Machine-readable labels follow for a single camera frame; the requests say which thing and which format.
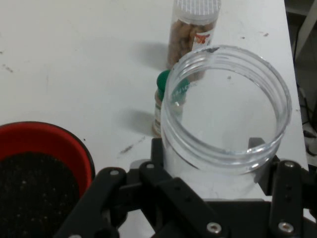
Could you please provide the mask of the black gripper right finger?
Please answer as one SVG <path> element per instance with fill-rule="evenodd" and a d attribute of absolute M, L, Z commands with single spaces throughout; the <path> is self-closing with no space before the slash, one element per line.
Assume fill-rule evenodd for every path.
<path fill-rule="evenodd" d="M 280 160 L 276 149 L 266 155 L 255 182 L 271 200 L 247 203 L 249 238 L 315 238 L 317 224 L 304 216 L 317 214 L 317 176 L 298 163 Z"/>

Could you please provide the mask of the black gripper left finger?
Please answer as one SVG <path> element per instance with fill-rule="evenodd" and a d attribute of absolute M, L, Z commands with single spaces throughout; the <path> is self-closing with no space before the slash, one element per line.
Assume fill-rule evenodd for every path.
<path fill-rule="evenodd" d="M 102 169 L 64 221 L 58 238 L 117 238 L 127 213 L 141 210 L 157 238 L 227 238 L 230 228 L 183 180 L 163 168 L 163 144 L 129 172 Z"/>

